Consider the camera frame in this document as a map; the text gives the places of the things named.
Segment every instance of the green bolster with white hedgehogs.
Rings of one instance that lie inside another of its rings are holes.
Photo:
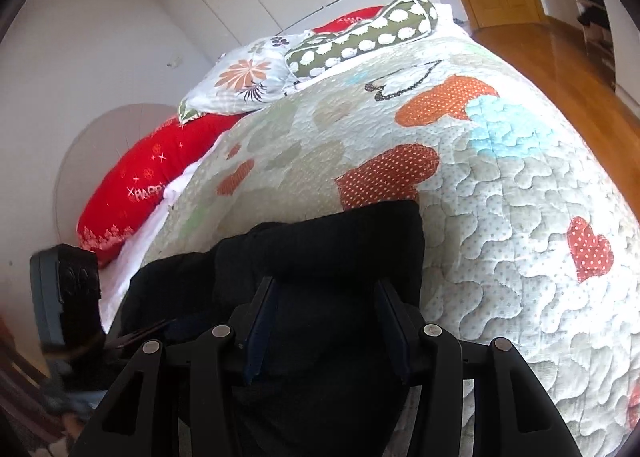
[[[314,78],[348,58],[429,36],[437,23],[438,14],[428,0],[394,0],[375,18],[357,22],[341,33],[310,36],[291,49],[285,61],[296,78]]]

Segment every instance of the headboard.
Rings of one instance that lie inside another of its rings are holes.
[[[140,138],[175,114],[175,107],[133,104],[94,120],[66,151],[54,190],[54,217],[60,242],[78,245],[76,224],[107,172]]]

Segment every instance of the red cushion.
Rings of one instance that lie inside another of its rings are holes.
[[[118,256],[162,200],[164,187],[199,160],[244,114],[205,116],[178,124],[177,116],[142,138],[102,179],[78,220],[80,247],[104,266]]]
[[[346,30],[351,24],[355,24],[361,20],[375,17],[383,6],[372,6],[370,8],[362,8],[351,13],[347,13],[341,17],[332,20],[321,28],[312,30],[314,33],[340,33]]]

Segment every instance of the bed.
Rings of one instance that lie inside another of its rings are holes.
[[[582,454],[612,455],[640,407],[638,222],[548,98],[438,13],[429,38],[329,69],[223,134],[127,242],[102,310],[140,263],[264,221],[414,199],[425,319],[468,341],[511,339]],[[416,394],[389,456],[406,449]],[[471,455],[472,383],[464,412]]]

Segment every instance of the metal screw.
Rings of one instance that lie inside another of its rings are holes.
[[[503,352],[508,352],[511,350],[511,347],[513,347],[513,345],[507,338],[496,338],[495,347]]]
[[[150,342],[147,342],[144,345],[142,345],[142,352],[144,354],[153,354],[154,352],[158,352],[159,348],[160,348],[159,342],[157,342],[156,340],[151,340]]]
[[[211,334],[216,338],[224,338],[231,334],[231,328],[228,325],[218,325],[213,328]]]
[[[439,325],[435,325],[434,323],[428,323],[422,330],[427,336],[431,336],[433,338],[437,338],[442,334],[442,328]]]

